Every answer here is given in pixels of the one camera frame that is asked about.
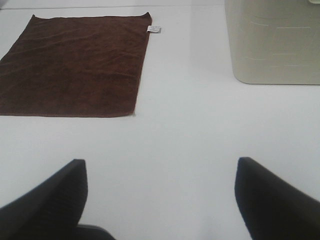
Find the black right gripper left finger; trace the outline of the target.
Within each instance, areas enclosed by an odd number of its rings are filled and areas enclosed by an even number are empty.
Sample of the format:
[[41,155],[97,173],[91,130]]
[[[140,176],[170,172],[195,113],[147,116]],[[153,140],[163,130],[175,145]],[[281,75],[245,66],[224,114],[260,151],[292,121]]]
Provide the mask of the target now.
[[74,159],[0,209],[2,240],[71,238],[88,197],[86,162]]

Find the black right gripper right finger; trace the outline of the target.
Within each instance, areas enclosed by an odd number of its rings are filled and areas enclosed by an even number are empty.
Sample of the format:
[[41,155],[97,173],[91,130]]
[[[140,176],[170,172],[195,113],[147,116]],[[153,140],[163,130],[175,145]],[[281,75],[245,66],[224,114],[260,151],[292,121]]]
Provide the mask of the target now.
[[253,240],[318,240],[320,203],[250,157],[238,160],[234,194]]

